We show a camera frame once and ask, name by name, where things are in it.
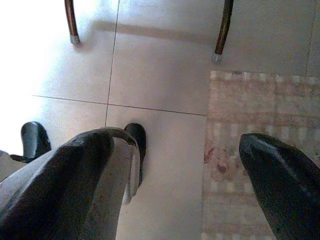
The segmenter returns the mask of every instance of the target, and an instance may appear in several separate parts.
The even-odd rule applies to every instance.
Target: pink rug
[[[275,136],[320,167],[320,79],[212,71],[206,129],[201,239],[275,239],[240,161],[240,136]]]

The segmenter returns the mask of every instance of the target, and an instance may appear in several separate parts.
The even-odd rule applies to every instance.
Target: black shoe
[[[143,126],[138,123],[129,123],[124,130],[131,134],[131,136],[136,140],[139,152],[140,152],[140,174],[139,174],[139,186],[143,180],[143,163],[146,156],[146,145],[147,145],[147,136],[146,131]]]
[[[36,121],[25,123],[21,128],[23,156],[10,155],[13,160],[30,163],[51,150],[45,128]]]

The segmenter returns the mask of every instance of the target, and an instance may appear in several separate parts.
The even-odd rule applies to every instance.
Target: patterned rug
[[[320,79],[212,71],[201,240],[274,240],[239,157],[240,136],[266,133],[320,167]]]

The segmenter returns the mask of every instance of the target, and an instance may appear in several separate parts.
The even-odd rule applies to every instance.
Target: chair leg
[[[233,6],[234,6],[234,0],[224,0],[220,33],[219,33],[218,40],[216,42],[215,51],[212,54],[213,62],[220,62],[222,59],[222,52],[224,50],[225,43],[228,36]]]
[[[80,43],[80,38],[77,31],[74,0],[64,0],[66,19],[69,26],[70,41],[73,45]]]

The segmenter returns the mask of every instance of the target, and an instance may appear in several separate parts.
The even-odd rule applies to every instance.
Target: tiled floor
[[[0,149],[22,154],[20,128],[31,120],[53,147],[105,124],[140,122],[146,181],[121,212],[118,239],[200,239],[210,70],[320,76],[317,1],[235,1],[219,64],[210,58],[221,0],[76,0],[78,47],[63,1],[7,1]]]

